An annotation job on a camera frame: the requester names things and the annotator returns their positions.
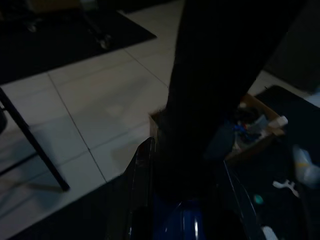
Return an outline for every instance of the white tile floor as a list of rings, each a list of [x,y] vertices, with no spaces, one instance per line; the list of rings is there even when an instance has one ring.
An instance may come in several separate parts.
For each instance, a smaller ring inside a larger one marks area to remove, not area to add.
[[[0,240],[16,234],[120,175],[148,137],[148,113],[167,100],[181,0],[127,17],[157,39],[1,86],[71,189],[59,188],[36,157],[0,178]],[[280,85],[262,72],[249,92]],[[0,169],[32,153],[8,116]]]

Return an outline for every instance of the black metal chair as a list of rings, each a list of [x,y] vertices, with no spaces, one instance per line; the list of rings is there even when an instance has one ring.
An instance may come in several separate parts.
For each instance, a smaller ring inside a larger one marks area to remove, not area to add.
[[[13,164],[12,166],[7,167],[4,170],[0,171],[0,177],[6,174],[7,172],[19,167],[20,165],[26,163],[27,161],[31,160],[32,158],[39,156],[44,164],[47,166],[49,171],[52,173],[56,181],[59,183],[60,187],[63,191],[68,191],[70,189],[67,182],[62,178],[60,173],[58,172],[55,165],[51,162],[47,154],[44,152],[38,141],[35,139],[33,134],[29,130],[29,126],[25,122],[25,120],[22,118],[20,113],[17,111],[15,106],[12,104],[8,96],[5,94],[5,92],[0,87],[0,102],[2,103],[4,108],[0,108],[0,134],[6,129],[8,120],[6,118],[6,115],[4,114],[4,111],[7,111],[12,119],[15,121],[15,123],[18,125],[26,139],[29,141],[29,143],[33,146],[35,153],[25,157],[24,159],[20,160],[19,162]]]

